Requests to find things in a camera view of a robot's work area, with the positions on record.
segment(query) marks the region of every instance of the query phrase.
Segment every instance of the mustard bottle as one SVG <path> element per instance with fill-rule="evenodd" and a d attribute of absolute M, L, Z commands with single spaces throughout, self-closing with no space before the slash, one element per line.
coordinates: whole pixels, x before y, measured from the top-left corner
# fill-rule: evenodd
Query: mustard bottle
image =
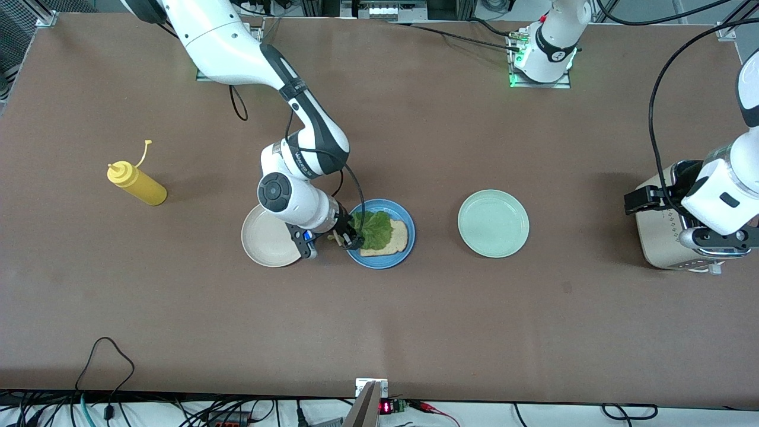
<path fill-rule="evenodd" d="M 108 180 L 150 206 L 158 206 L 166 200 L 166 188 L 156 182 L 153 178 L 150 178 L 145 172 L 138 169 L 143 161 L 145 161 L 147 147 L 151 143 L 151 140 L 145 140 L 145 151 L 143 152 L 142 159 L 140 159 L 140 162 L 137 165 L 132 165 L 123 160 L 109 164 Z"/>

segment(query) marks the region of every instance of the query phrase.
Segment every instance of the white floor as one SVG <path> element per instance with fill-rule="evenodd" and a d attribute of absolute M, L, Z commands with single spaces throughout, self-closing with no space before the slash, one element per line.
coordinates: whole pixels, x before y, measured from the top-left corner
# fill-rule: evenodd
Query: white floor
<path fill-rule="evenodd" d="M 510 403 L 434 403 L 434 406 L 449 415 L 455 417 L 461 427 L 521 427 Z M 102 420 L 104 404 L 90 407 L 89 413 L 95 427 L 106 427 Z M 187 403 L 188 411 L 198 411 L 208 406 L 208 403 Z M 250 410 L 253 406 L 248 403 L 243 406 L 244 410 Z M 254 417 L 260 418 L 269 411 L 272 404 L 269 401 L 260 402 L 254 412 Z M 329 421 L 331 419 L 345 417 L 350 407 L 338 400 L 304 400 L 302 407 L 306 420 L 311 424 Z M 650 410 L 640 408 L 626 408 L 630 416 L 642 416 L 650 413 Z M 606 418 L 599 406 L 589 405 L 536 405 L 520 404 L 519 410 L 524 422 L 528 427 L 625 427 L 626 424 Z M 49 418 L 48 412 L 40 420 L 42 425 Z M 61 409 L 55 417 L 51 427 L 71 427 L 71 417 L 68 406 Z M 124 411 L 127 413 L 132 427 L 178 427 L 184 421 L 184 415 L 176 407 L 168 403 L 126 403 Z M 298 419 L 295 413 L 295 402 L 283 400 L 279 403 L 279 418 L 281 427 L 295 427 Z M 8 410 L 0 413 L 0 425 L 13 425 L 18 417 L 17 410 Z M 87 422 L 82 415 L 79 405 L 74 407 L 74 417 L 78 427 L 87 427 Z M 403 413 L 381 416 L 381 427 L 395 427 L 407 422 L 412 424 L 406 427 L 456 427 L 453 421 L 437 415 L 421 413 L 416 410 L 406 410 Z M 256 423 L 257 427 L 275 427 L 277 418 L 274 413 L 262 422 Z M 664 427 L 683 425 L 687 427 L 749 427 L 759 425 L 759 413 L 750 411 L 733 410 L 689 410 L 677 408 L 660 408 L 659 415 L 648 421 L 633 421 L 634 427 Z M 115 418 L 111 421 L 111 427 L 127 427 L 121 412 L 116 407 Z"/>

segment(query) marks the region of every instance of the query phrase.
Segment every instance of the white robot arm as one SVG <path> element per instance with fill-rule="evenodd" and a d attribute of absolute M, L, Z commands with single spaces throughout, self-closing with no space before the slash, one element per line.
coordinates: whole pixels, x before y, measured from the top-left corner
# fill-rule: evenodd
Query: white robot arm
<path fill-rule="evenodd" d="M 712 151 L 682 206 L 722 236 L 759 215 L 759 51 L 743 65 L 736 96 L 748 131 Z"/>
<path fill-rule="evenodd" d="M 759 247 L 759 51 L 743 65 L 736 96 L 748 131 L 704 161 L 683 160 L 625 196 L 646 259 L 673 270 L 709 267 Z"/>
<path fill-rule="evenodd" d="M 577 53 L 577 43 L 591 22 L 590 0 L 552 0 L 551 10 L 526 29 L 514 66 L 540 83 L 557 81 Z"/>
<path fill-rule="evenodd" d="M 309 232 L 319 236 L 334 229 L 347 248 L 361 246 L 362 239 L 348 225 L 345 208 L 309 182 L 345 166 L 348 139 L 282 54 L 250 35 L 229 0 L 121 2 L 142 21 L 163 24 L 168 18 L 195 65 L 209 79 L 277 89 L 305 128 L 262 151 L 259 202 L 288 224 L 304 258 L 316 255 Z"/>

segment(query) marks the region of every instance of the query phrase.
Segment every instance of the table surface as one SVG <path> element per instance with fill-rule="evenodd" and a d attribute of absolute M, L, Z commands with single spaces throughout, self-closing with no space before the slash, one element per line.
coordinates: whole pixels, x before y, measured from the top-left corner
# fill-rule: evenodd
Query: table surface
<path fill-rule="evenodd" d="M 325 242 L 316 260 L 269 269 L 240 229 L 259 152 L 288 119 L 276 91 L 240 87 L 241 122 L 159 28 L 62 15 L 38 32 L 0 119 L 0 387 L 71 388 L 109 335 L 137 365 L 132 390 L 350 396 L 368 376 L 417 398 L 754 403 L 755 258 L 721 277 L 655 270 L 622 206 L 654 171 L 653 81 L 703 29 L 588 27 L 573 88 L 529 90 L 509 88 L 497 49 L 377 21 L 282 21 L 272 44 L 350 138 L 365 195 L 404 205 L 417 243 L 390 270 Z M 666 163 L 744 131 L 738 69 L 716 37 L 673 65 L 657 104 Z M 106 179 L 146 138 L 160 207 Z M 483 188 L 530 216 L 511 257 L 482 258 L 458 235 L 462 201 Z M 339 200 L 358 202 L 349 181 Z M 83 386 L 127 371 L 103 346 Z"/>

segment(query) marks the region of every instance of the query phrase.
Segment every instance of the connector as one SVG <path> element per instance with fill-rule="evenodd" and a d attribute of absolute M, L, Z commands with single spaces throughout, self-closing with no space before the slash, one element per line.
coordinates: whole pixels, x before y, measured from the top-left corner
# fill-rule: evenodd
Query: connector
<path fill-rule="evenodd" d="M 306 421 L 306 416 L 303 414 L 303 409 L 298 408 L 298 427 L 310 427 L 308 424 L 308 421 Z"/>
<path fill-rule="evenodd" d="M 406 400 L 408 407 L 422 411 L 423 413 L 435 413 L 435 407 L 421 400 Z"/>
<path fill-rule="evenodd" d="M 113 419 L 113 405 L 106 406 L 106 408 L 102 411 L 102 418 L 105 421 Z"/>
<path fill-rule="evenodd" d="M 523 42 L 527 42 L 530 39 L 530 34 L 527 33 L 521 33 L 518 31 L 510 31 L 509 32 L 509 39 L 511 40 L 520 40 Z"/>

